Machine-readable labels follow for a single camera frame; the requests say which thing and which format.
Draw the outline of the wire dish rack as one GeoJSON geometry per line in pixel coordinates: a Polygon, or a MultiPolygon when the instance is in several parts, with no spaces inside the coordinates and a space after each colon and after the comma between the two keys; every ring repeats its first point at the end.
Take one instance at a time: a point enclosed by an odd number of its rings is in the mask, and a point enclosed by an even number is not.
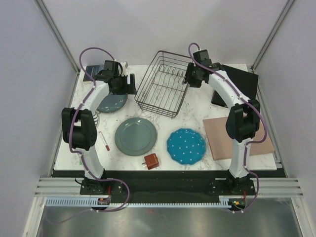
{"type": "Polygon", "coordinates": [[[191,58],[168,51],[158,51],[139,83],[135,101],[145,111],[176,118],[188,84],[182,84],[191,58]]]}

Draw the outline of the grey-green round plate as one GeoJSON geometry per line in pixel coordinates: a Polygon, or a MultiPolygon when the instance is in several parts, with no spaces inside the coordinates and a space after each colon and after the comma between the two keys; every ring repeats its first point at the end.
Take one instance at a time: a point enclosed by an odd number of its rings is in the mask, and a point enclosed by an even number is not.
{"type": "Polygon", "coordinates": [[[158,132],[145,118],[129,118],[115,132],[116,147],[125,155],[141,156],[156,144],[158,132]]]}

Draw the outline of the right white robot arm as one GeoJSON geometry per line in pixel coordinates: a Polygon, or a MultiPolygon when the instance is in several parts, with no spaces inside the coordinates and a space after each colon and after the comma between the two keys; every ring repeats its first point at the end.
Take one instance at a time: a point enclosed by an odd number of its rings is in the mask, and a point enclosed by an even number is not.
{"type": "Polygon", "coordinates": [[[225,128],[232,140],[233,152],[224,187],[231,194],[238,194],[253,185],[247,166],[251,145],[264,119],[260,114],[260,103],[243,94],[229,78],[219,63],[213,64],[207,50],[189,52],[192,62],[186,69],[184,84],[200,88],[202,83],[210,85],[219,93],[229,111],[225,128]]]}

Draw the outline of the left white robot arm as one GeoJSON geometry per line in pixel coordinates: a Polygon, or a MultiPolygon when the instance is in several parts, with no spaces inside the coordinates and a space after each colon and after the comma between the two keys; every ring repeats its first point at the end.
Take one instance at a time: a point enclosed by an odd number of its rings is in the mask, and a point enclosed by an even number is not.
{"type": "Polygon", "coordinates": [[[84,168],[80,194],[103,195],[107,192],[112,179],[98,158],[95,143],[98,132],[93,115],[102,100],[109,94],[136,94],[135,75],[126,72],[126,63],[106,60],[104,68],[94,77],[89,90],[82,100],[72,108],[61,112],[62,135],[71,153],[79,155],[84,168]]]}

